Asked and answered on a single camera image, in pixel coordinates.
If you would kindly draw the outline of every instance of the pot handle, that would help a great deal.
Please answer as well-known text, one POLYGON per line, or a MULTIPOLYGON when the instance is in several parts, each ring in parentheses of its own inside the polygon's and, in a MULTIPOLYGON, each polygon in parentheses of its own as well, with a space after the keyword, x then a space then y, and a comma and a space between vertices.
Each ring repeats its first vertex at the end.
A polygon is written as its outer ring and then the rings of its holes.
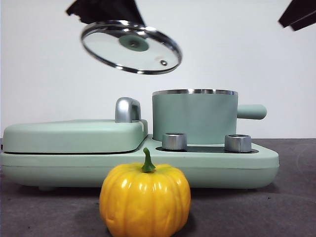
POLYGON ((264 119, 267 109, 263 105, 238 105, 238 119, 264 119))

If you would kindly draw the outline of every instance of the pot lid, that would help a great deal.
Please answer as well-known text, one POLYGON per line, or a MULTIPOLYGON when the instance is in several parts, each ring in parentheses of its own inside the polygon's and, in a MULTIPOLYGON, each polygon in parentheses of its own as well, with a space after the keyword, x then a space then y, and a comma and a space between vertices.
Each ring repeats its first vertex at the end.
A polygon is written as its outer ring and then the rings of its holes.
POLYGON ((182 60, 177 43, 153 27, 125 20, 109 20, 87 25, 81 42, 99 61, 138 74, 164 74, 182 60))

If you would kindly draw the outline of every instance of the lid metal rim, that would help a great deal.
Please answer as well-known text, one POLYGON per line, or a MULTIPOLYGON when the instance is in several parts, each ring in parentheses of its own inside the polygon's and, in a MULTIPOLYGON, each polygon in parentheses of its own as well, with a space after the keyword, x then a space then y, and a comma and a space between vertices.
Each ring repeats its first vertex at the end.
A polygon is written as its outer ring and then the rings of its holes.
POLYGON ((119 70, 131 72, 131 73, 147 74, 147 75, 165 74, 165 73, 169 73, 169 72, 175 70, 181 64, 181 61, 182 61, 182 52, 180 50, 180 47, 177 45, 177 43, 173 39, 169 38, 168 36, 166 36, 165 34, 159 32, 159 31, 157 31, 153 27, 145 27, 143 25, 136 24, 136 23, 129 22, 129 21, 124 21, 124 20, 110 20, 110 21, 104 21, 104 22, 94 22, 94 23, 87 25, 82 31, 81 42, 82 42, 84 49, 90 55, 92 55, 94 58, 96 58, 97 60, 99 60, 99 61, 101 61, 101 62, 103 62, 111 67, 117 68, 119 70), (104 58, 98 56, 96 53, 91 51, 83 43, 83 40, 84 40, 84 38, 86 38, 90 34, 93 34, 95 32, 105 31, 104 28, 107 26, 117 27, 118 31, 123 31, 123 29, 126 29, 126 28, 131 28, 134 31, 143 31, 145 33, 145 35, 140 36, 140 37, 146 38, 146 36, 148 36, 148 37, 151 37, 154 40, 164 44, 177 56, 178 61, 179 61, 178 64, 172 68, 167 68, 165 70, 143 70, 143 69, 135 69, 135 68, 126 67, 124 65, 111 62, 107 59, 104 59, 104 58))

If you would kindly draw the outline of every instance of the chrome handle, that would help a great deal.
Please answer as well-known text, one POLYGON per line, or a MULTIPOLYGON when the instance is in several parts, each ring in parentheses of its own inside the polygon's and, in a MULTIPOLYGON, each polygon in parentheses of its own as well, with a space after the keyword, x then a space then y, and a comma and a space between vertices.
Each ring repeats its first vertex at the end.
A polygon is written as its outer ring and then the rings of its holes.
POLYGON ((139 101, 129 97, 119 98, 115 106, 115 122, 132 122, 132 120, 141 120, 139 101))

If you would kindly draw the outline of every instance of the pot rim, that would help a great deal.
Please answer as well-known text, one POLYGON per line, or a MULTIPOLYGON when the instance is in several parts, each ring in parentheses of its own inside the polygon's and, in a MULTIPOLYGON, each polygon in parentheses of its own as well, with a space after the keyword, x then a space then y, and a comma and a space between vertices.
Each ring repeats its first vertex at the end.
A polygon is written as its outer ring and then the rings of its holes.
POLYGON ((167 94, 222 94, 222 95, 238 95, 237 91, 233 90, 217 90, 217 89, 172 89, 155 91, 154 95, 167 94))

